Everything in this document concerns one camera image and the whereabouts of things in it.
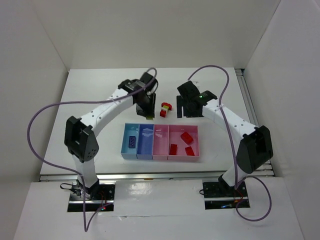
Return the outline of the lime green lego brick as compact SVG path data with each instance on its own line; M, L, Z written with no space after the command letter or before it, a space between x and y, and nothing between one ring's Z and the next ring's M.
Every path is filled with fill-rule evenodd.
M147 116L146 119L152 121L154 119L154 117L153 116Z

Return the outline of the red green white lego stack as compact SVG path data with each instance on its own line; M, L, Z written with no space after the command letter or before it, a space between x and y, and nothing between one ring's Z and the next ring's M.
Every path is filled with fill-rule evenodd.
M162 117L162 118L165 118L168 114L169 111L172 110L172 105L170 103L167 103L167 102L163 102L161 104L161 110L160 110L160 113L159 115Z

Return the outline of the red rounded lego brick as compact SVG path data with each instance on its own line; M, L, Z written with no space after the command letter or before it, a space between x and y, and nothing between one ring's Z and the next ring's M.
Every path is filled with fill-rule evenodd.
M194 142L193 137L188 133L188 132L183 132L180 135L180 138L187 144L187 145L191 145Z

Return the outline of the purple lego brick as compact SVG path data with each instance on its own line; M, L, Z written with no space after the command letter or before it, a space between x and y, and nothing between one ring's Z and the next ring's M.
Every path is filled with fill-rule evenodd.
M129 149L135 149L136 148L136 143L137 143L136 136L130 135L129 139L128 139L128 148Z

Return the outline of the red curved lego brick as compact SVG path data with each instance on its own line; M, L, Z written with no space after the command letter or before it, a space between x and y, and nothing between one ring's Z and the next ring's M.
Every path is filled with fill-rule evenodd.
M191 146L188 146L185 148L185 153L187 156L195 156L195 153Z

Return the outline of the red rectangular lego brick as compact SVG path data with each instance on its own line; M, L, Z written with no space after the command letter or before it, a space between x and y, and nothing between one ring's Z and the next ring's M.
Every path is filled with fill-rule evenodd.
M169 148L169 155L175 156L175 155L177 155L177 152L178 152L178 145L172 143L172 144L170 145L170 148Z

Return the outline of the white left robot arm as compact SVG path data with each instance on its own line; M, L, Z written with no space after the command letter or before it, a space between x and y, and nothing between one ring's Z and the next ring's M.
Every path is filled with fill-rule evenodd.
M120 113L136 105L136 113L154 118L158 81L148 72L139 79L122 81L106 103L91 112L66 121L64 144L72 155L77 171L77 184L90 198L100 190L94 158L99 151L97 137L103 128Z

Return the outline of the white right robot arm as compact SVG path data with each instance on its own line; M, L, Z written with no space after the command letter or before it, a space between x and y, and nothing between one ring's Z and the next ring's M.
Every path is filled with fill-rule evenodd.
M219 184L223 189L239 186L245 177L270 160L274 153L270 130L245 121L219 102L212 92L200 92L191 82L187 81L177 88L188 113L200 112L201 115L225 130L232 138L235 160L223 175Z

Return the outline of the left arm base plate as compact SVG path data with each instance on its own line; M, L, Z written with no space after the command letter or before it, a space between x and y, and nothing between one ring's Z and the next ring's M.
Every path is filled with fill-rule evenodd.
M77 184L62 183L60 188L70 192L67 212L79 213L83 212L83 199L84 193ZM116 185L100 184L96 193L92 195L86 194L85 208L87 212L95 212L98 208L101 212L114 211L114 198L115 198Z

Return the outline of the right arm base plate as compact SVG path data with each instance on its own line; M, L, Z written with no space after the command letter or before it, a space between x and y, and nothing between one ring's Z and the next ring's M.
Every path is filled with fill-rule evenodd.
M203 182L199 194L204 197L205 210L235 209L237 204L239 208L250 208L247 187L244 182L237 190L232 188L226 192L219 188L218 182Z

